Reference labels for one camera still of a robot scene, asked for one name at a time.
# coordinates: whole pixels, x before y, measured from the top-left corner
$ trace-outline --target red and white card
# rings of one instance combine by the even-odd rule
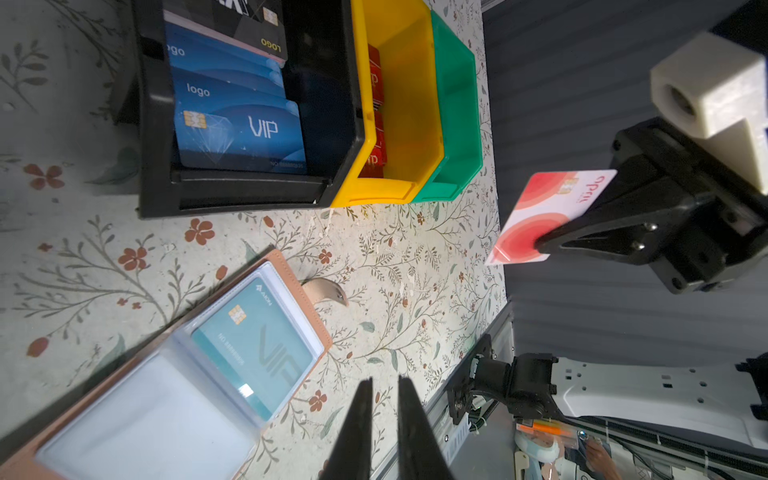
[[[613,180],[616,170],[534,174],[493,246],[486,265],[543,262],[536,240],[580,217]]]

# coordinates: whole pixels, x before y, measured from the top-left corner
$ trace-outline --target gray corrugated panel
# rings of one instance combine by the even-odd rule
[[[485,13],[502,223],[543,170],[606,168],[615,133],[656,115],[648,71],[738,0],[505,2]],[[768,262],[724,293],[668,293],[647,266],[508,266],[518,353],[687,366],[768,351]]]

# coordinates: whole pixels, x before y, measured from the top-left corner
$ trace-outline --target person's hand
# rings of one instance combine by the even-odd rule
[[[619,475],[614,460],[605,451],[603,445],[594,439],[587,440],[587,462],[589,462],[593,470],[603,474],[605,480],[621,480],[621,475]]]

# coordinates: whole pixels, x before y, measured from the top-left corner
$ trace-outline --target plastic container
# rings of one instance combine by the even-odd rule
[[[352,18],[366,141],[332,207],[407,204],[445,156],[430,10],[423,0],[352,0]],[[382,62],[384,178],[358,178],[376,141],[368,44]]]
[[[210,7],[228,10],[218,2]],[[182,165],[162,4],[131,0],[123,10],[127,48],[110,107],[115,122],[139,125],[140,217],[329,207],[353,165],[355,177],[359,174],[364,161],[357,162],[370,154],[376,133],[363,122],[364,110],[372,110],[370,86],[364,108],[349,0],[283,0],[288,51],[283,80],[286,97],[299,105],[306,175]],[[367,53],[363,65],[368,69]]]
[[[482,168],[475,55],[435,12],[432,32],[445,157],[414,202],[455,200]]]

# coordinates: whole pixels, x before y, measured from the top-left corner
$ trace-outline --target table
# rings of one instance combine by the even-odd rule
[[[376,467],[396,443],[398,375],[430,397],[505,303],[502,269],[483,265],[498,205],[480,1],[431,4],[477,59],[485,166],[459,199],[150,221],[131,194],[136,129],[106,104],[125,2],[0,5],[0,437],[94,385],[271,244],[301,280],[342,284],[350,306],[318,305],[330,354],[244,477],[315,478],[369,376]]]

